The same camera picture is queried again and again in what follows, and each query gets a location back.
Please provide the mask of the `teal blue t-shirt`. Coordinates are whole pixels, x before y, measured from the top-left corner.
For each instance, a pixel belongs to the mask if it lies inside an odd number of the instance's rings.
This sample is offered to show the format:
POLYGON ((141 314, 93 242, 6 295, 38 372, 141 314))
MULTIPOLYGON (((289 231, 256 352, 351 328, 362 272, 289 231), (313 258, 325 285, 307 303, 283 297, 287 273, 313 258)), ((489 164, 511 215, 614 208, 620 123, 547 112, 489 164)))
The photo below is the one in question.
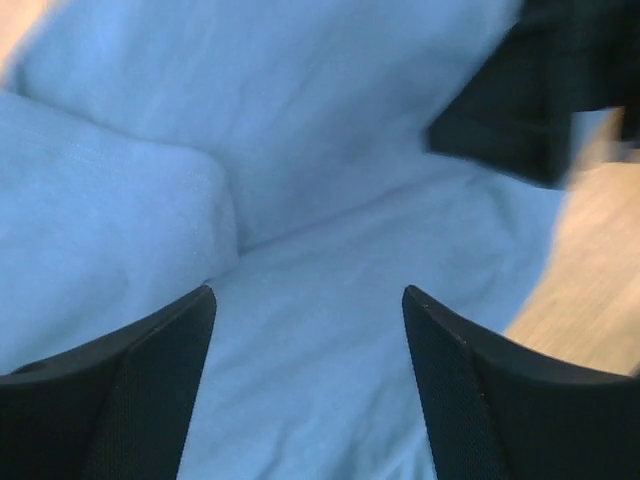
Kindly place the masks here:
POLYGON ((563 196, 425 151, 515 1, 72 1, 1 91, 1 366, 202 283, 184 479, 430 479, 401 297, 504 328, 563 196))

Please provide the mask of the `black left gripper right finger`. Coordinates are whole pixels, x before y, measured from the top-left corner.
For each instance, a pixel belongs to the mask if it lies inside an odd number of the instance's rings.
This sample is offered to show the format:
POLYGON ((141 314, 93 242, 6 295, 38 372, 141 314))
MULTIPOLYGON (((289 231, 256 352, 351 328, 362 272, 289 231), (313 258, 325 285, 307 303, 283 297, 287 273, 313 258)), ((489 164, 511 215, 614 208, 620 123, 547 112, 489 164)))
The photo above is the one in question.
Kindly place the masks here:
POLYGON ((638 479, 638 378, 538 353, 415 286, 402 308, 437 478, 638 479))

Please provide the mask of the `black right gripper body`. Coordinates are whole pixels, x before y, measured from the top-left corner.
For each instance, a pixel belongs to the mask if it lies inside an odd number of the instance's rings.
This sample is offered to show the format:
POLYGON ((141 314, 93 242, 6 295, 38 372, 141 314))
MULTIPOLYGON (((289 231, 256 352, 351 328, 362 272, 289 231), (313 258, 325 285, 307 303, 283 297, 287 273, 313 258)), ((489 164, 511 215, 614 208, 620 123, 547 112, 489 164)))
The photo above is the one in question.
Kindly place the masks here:
POLYGON ((503 42, 426 131, 430 149, 558 188, 576 113, 620 108, 639 145, 639 4, 526 1, 503 42))

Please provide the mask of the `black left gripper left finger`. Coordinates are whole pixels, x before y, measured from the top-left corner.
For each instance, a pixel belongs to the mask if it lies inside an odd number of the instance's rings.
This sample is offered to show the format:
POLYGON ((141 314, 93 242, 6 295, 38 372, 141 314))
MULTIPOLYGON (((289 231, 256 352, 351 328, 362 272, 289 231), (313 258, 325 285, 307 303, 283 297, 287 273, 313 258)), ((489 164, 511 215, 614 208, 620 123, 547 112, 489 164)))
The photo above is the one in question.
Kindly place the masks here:
POLYGON ((2 376, 2 478, 176 478, 215 314, 202 286, 2 376))

